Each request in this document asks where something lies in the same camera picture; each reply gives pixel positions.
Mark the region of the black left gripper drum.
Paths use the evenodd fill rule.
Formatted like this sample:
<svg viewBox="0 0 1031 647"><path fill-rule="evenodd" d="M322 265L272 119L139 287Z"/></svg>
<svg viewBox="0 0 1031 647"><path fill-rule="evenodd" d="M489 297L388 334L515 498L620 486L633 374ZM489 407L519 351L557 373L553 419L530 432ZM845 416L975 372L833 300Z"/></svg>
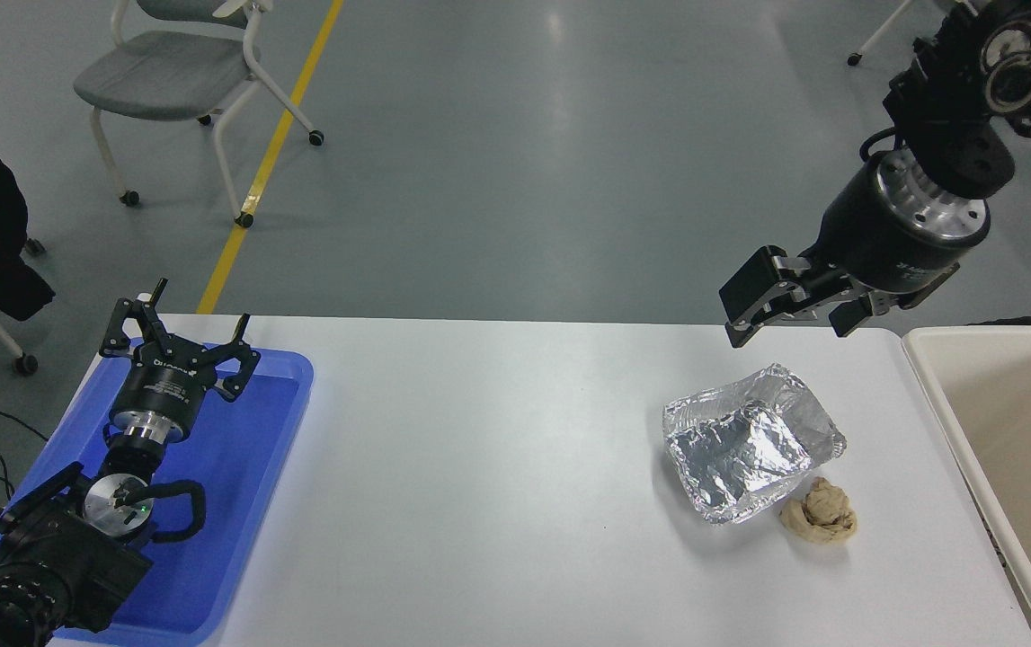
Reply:
<svg viewBox="0 0 1031 647"><path fill-rule="evenodd" d="M128 429L134 418L153 414L173 430L191 430L217 380L214 368L198 361L207 351L190 347L166 356L157 347L140 347L126 352L130 370L110 408L112 425Z"/></svg>

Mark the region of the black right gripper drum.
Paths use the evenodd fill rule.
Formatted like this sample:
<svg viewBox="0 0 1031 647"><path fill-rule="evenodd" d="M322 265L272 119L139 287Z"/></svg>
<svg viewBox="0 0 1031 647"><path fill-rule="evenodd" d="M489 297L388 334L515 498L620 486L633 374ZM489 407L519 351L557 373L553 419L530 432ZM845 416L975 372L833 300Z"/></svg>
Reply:
<svg viewBox="0 0 1031 647"><path fill-rule="evenodd" d="M823 214L816 302L880 292L917 306L990 231L986 200L939 188L913 156L873 156Z"/></svg>

